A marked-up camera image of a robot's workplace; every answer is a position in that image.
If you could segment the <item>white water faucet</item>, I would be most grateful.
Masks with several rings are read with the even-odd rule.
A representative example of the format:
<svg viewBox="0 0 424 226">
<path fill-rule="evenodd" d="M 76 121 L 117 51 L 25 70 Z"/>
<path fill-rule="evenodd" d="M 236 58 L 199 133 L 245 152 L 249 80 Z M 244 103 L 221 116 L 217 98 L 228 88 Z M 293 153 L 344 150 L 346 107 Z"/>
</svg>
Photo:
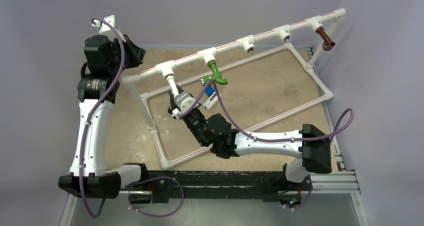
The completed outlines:
<svg viewBox="0 0 424 226">
<path fill-rule="evenodd" d="M 176 84 L 176 81 L 175 81 L 175 76 L 173 74 L 167 75 L 165 77 L 165 80 L 170 86 L 172 97 L 173 98 L 177 97 L 180 94 L 180 92 L 179 92 L 178 85 Z"/>
</svg>

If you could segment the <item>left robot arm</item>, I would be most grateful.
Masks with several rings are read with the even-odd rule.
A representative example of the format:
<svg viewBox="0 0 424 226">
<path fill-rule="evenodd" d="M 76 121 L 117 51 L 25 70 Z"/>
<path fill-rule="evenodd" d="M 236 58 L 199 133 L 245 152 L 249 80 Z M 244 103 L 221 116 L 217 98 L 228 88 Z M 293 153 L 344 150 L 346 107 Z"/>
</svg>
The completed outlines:
<svg viewBox="0 0 424 226">
<path fill-rule="evenodd" d="M 138 67 L 143 63 L 145 49 L 135 45 L 127 35 L 123 45 L 115 38 L 95 35 L 84 42 L 85 63 L 77 84 L 80 124 L 77 146 L 68 174 L 58 178 L 60 189 L 75 196 L 90 199 L 114 199 L 121 188 L 131 185 L 138 191 L 146 189 L 149 177 L 140 163 L 128 163 L 116 169 L 107 169 L 105 146 L 108 121 L 115 105 L 120 83 L 121 59 L 123 68 Z"/>
</svg>

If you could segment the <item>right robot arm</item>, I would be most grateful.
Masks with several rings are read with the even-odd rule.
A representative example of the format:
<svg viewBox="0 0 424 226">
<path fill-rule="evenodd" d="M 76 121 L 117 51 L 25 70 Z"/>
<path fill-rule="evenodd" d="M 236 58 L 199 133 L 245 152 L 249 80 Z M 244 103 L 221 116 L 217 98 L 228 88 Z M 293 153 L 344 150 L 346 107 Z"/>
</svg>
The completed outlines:
<svg viewBox="0 0 424 226">
<path fill-rule="evenodd" d="M 300 130 L 288 132 L 251 132 L 233 128 L 220 113 L 205 118 L 195 99 L 186 90 L 169 94 L 168 113 L 183 120 L 201 147 L 222 159 L 253 154 L 293 157 L 286 163 L 280 182 L 288 190 L 298 186 L 309 174 L 332 172 L 331 141 L 313 124 L 305 123 Z"/>
</svg>

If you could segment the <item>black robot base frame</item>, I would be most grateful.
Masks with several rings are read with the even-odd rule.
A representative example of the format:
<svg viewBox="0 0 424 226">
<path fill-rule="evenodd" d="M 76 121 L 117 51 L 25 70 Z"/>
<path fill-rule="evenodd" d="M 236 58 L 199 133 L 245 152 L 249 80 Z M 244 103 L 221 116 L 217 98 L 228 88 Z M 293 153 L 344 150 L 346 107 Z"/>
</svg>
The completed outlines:
<svg viewBox="0 0 424 226">
<path fill-rule="evenodd" d="M 310 195 L 312 179 L 290 182 L 281 171 L 179 171 L 148 170 L 126 191 L 144 191 L 154 204 L 170 199 L 261 200 L 282 205 L 300 204 Z"/>
</svg>

